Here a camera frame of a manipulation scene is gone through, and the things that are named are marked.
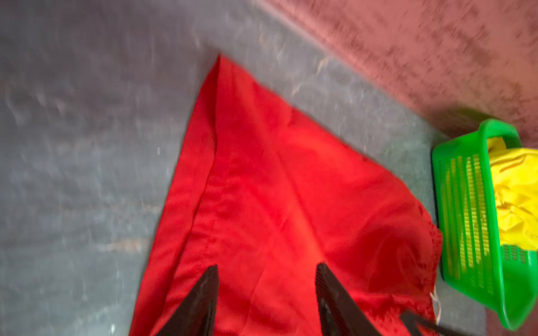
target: pink wall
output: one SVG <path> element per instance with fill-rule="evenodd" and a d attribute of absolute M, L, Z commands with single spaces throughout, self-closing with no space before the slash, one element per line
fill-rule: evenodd
<path fill-rule="evenodd" d="M 538 1 L 263 1 L 447 134 L 465 105 L 538 147 Z"/>

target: green basket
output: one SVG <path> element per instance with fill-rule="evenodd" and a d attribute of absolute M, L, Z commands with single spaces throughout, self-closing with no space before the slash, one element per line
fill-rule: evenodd
<path fill-rule="evenodd" d="M 456 290 L 497 312 L 517 330 L 536 302 L 536 252 L 500 245 L 487 139 L 503 137 L 521 147 L 517 130 L 490 119 L 477 132 L 435 147 L 432 154 L 442 274 Z"/>

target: red garment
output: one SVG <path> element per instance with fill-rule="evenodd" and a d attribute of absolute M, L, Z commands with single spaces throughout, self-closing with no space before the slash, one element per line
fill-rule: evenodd
<path fill-rule="evenodd" d="M 391 173 L 220 57 L 204 82 L 134 310 L 155 335 L 210 265 L 215 335 L 321 335 L 325 261 L 384 335 L 434 319 L 442 237 Z"/>

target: yellow fabric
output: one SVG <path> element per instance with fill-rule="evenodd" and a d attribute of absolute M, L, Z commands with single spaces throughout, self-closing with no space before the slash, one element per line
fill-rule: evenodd
<path fill-rule="evenodd" d="M 538 250 L 538 150 L 487 140 L 501 245 Z"/>

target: red cloth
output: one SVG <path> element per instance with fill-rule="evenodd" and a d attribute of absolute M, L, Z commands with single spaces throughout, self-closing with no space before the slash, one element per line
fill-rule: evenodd
<path fill-rule="evenodd" d="M 321 261 L 381 333 L 408 335 L 403 310 L 434 319 L 441 244 L 400 180 L 219 57 L 194 106 L 130 335 L 155 335 L 213 264 L 215 335 L 321 335 Z"/>

